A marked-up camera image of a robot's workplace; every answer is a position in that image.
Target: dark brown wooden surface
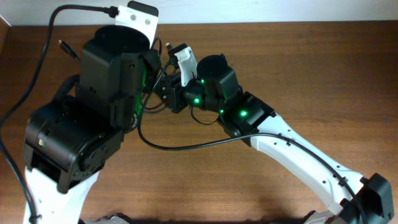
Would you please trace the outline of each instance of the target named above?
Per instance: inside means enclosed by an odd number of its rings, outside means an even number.
[[[79,72],[79,64],[58,48],[58,39],[79,52],[97,28],[54,28],[36,87],[2,129],[21,169],[29,115],[67,76]],[[11,27],[0,58],[1,114],[25,91],[45,31]],[[383,175],[398,202],[398,22],[161,25],[158,33],[164,43],[190,45],[197,60],[225,54],[244,90],[332,158],[366,177]],[[197,116],[211,121],[216,115],[197,111]],[[194,122],[188,110],[148,114],[143,132],[165,146],[226,137],[217,124]],[[3,156],[0,175],[0,223],[21,223],[25,201]],[[107,161],[81,217],[93,221],[123,212],[133,218],[243,221],[325,209],[301,181],[243,142],[164,152],[146,146],[135,131]]]

